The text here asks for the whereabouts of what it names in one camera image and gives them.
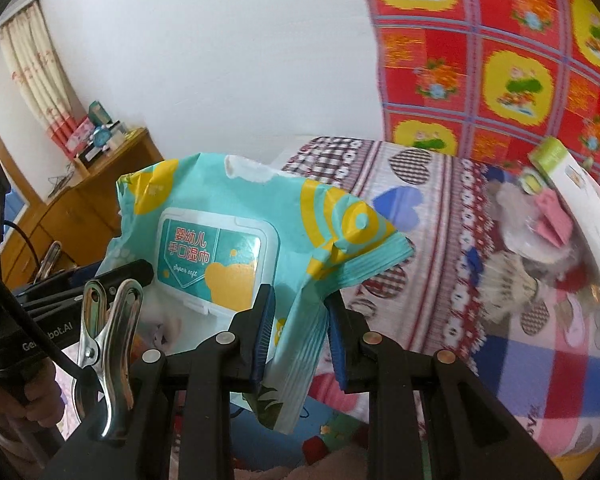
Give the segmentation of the person's left hand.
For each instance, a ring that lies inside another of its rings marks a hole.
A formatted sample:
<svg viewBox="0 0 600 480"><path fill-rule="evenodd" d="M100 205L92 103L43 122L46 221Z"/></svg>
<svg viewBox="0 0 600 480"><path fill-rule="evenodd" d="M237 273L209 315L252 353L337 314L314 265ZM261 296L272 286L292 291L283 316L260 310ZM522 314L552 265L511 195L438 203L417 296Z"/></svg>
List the person's left hand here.
<svg viewBox="0 0 600 480"><path fill-rule="evenodd" d="M46 359L35 378L23 389L25 404L0 387L0 414L37 422L43 428L56 426L64 416L65 403L55 376L54 363Z"/></svg>

